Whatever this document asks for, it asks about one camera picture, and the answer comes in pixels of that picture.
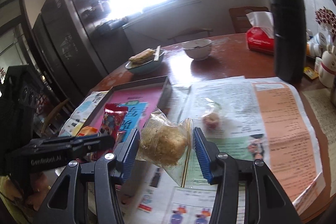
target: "bowl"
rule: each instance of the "bowl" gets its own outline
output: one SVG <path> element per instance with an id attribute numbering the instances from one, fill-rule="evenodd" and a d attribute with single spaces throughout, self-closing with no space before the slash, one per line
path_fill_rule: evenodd
<path id="1" fill-rule="evenodd" d="M 212 41 L 210 39 L 197 39 L 183 43 L 183 49 L 187 56 L 199 61 L 207 59 L 211 52 Z"/>
<path id="2" fill-rule="evenodd" d="M 160 67 L 160 65 L 162 63 L 162 60 L 163 60 L 164 53 L 165 53 L 165 51 L 163 49 L 160 49 L 160 54 L 159 54 L 159 60 L 158 61 L 150 60 L 146 63 L 141 64 L 141 65 L 135 65 L 135 64 L 132 64 L 132 62 L 127 62 L 125 68 L 130 73 L 133 73 L 134 75 L 144 75 L 144 74 L 153 72 Z"/>

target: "teal bowl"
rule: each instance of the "teal bowl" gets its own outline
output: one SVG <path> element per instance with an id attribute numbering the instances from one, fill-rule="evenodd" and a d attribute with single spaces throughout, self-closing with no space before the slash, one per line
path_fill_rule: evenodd
<path id="1" fill-rule="evenodd" d="M 141 64 L 139 66 L 136 66 L 136 67 L 132 67 L 132 63 L 128 62 L 126 64 L 125 68 L 130 73 L 133 73 L 134 75 L 148 74 L 150 72 L 155 71 L 156 69 L 158 69 L 160 67 L 164 54 L 165 54 L 165 51 L 163 49 L 160 49 L 160 55 L 159 55 L 159 60 L 158 61 L 150 60 L 150 61 L 148 61 L 146 63 L 143 63 L 143 64 Z"/>

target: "red-brown tabletop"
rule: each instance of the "red-brown tabletop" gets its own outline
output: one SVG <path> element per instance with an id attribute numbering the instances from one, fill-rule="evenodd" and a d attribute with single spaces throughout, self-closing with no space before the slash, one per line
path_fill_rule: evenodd
<path id="1" fill-rule="evenodd" d="M 182 44 L 164 47 L 165 57 L 160 68 L 146 75 L 133 75 L 120 66 L 105 77 L 91 91 L 109 90 L 111 87 L 131 81 L 168 75 L 172 85 L 190 84 L 192 82 L 227 78 L 244 75 L 246 78 L 265 78 L 275 76 L 273 72 L 273 56 L 253 52 L 246 48 L 245 34 L 230 34 L 219 37 L 209 37 L 212 40 L 210 56 L 203 61 L 189 58 L 182 48 Z M 301 215 L 303 222 L 316 217 L 327 209 L 332 198 L 330 194 L 330 166 L 328 156 L 328 140 L 322 133 L 319 123 L 307 99 L 302 92 L 324 88 L 319 80 L 310 81 L 303 78 L 302 82 L 294 85 L 303 101 L 305 111 L 310 119 L 320 145 L 320 155 L 326 187 L 313 204 Z"/>

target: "black thermos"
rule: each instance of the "black thermos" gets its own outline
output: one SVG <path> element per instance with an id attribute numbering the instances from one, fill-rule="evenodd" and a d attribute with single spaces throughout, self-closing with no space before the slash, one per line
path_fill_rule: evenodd
<path id="1" fill-rule="evenodd" d="M 274 70 L 288 83 L 300 82 L 306 60 L 303 0 L 269 0 L 274 21 Z"/>

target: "white rabbit figurine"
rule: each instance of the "white rabbit figurine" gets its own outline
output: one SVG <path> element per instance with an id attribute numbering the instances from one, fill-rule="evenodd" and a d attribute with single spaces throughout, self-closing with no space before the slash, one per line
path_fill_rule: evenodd
<path id="1" fill-rule="evenodd" d="M 327 88 L 332 88 L 336 75 L 335 46 L 328 45 L 327 50 L 322 54 L 322 62 L 319 67 L 320 82 Z"/>

